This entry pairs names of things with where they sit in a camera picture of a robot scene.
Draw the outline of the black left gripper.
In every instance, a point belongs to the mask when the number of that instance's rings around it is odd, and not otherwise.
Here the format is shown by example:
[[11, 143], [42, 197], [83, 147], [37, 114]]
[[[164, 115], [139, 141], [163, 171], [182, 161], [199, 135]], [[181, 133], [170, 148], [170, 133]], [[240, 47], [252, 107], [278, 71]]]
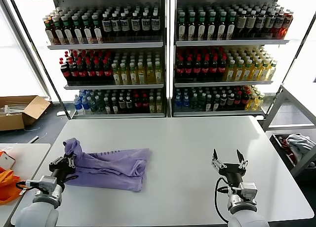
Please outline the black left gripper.
[[67, 182], [76, 178], [74, 159], [66, 154], [51, 162], [49, 164], [49, 170], [52, 172], [51, 176], [55, 177], [57, 181], [60, 182]]

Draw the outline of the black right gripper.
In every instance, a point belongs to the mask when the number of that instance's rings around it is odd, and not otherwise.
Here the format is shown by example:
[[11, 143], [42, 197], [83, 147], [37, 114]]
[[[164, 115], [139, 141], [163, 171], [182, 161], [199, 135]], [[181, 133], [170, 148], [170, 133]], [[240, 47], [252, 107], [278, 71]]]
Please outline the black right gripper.
[[246, 173], [244, 167], [248, 166], [248, 160], [244, 158], [243, 154], [237, 149], [237, 157], [239, 164], [223, 163], [218, 159], [216, 149], [213, 150], [211, 164], [215, 170], [219, 170], [219, 174], [226, 178], [227, 183], [231, 187], [239, 187], [243, 182], [242, 177]]

